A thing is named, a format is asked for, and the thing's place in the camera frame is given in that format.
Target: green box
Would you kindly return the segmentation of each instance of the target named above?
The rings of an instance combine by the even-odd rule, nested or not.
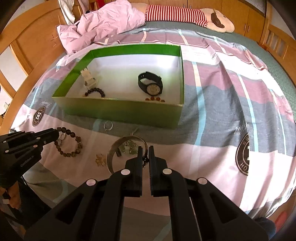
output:
[[[82,87],[84,81],[80,73],[86,67],[99,81],[97,87],[103,89],[105,98],[96,98],[93,94],[88,97],[80,95],[87,91]],[[149,96],[138,87],[138,75],[150,70],[162,77],[163,93],[160,97],[166,96],[170,101],[141,99],[142,95]],[[71,70],[52,97],[70,115],[175,128],[184,104],[181,48],[177,45],[136,44],[91,50]]]

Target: striped shirt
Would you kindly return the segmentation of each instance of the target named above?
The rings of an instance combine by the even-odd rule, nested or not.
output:
[[[201,10],[162,5],[148,5],[145,20],[195,23],[202,27],[207,27],[208,23],[205,14]]]

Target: pink quilt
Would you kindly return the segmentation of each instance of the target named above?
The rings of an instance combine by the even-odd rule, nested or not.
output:
[[[145,24],[145,15],[127,0],[117,0],[81,16],[75,24],[59,25],[57,32],[68,53],[77,52],[102,38]]]

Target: wall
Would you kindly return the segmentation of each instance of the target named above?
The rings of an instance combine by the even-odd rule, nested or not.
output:
[[[15,19],[17,16],[21,15],[25,11],[43,2],[44,0],[26,0],[17,9],[8,23],[10,23],[13,19]],[[10,82],[15,90],[18,90],[18,88],[27,77],[16,61],[9,47],[0,55],[0,70],[3,72],[4,76],[7,78],[7,80]],[[9,104],[11,102],[11,98],[6,94],[4,90],[1,90],[0,114],[2,114],[6,110],[6,108],[4,108],[5,102]]]
[[[284,22],[284,20],[282,19],[282,17],[280,16],[280,14],[277,12],[277,10],[274,7],[272,7],[271,24],[278,27],[279,29],[283,30],[285,33],[287,33],[288,35],[290,35],[294,39],[287,24]]]

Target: hand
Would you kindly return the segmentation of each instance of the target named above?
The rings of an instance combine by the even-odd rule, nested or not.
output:
[[[0,187],[0,195],[3,195],[5,191],[6,190],[4,188]],[[13,186],[8,188],[8,194],[10,196],[9,205],[12,208],[19,209],[21,200],[20,200],[20,190],[19,190],[18,182],[16,182],[15,184],[13,184]]]

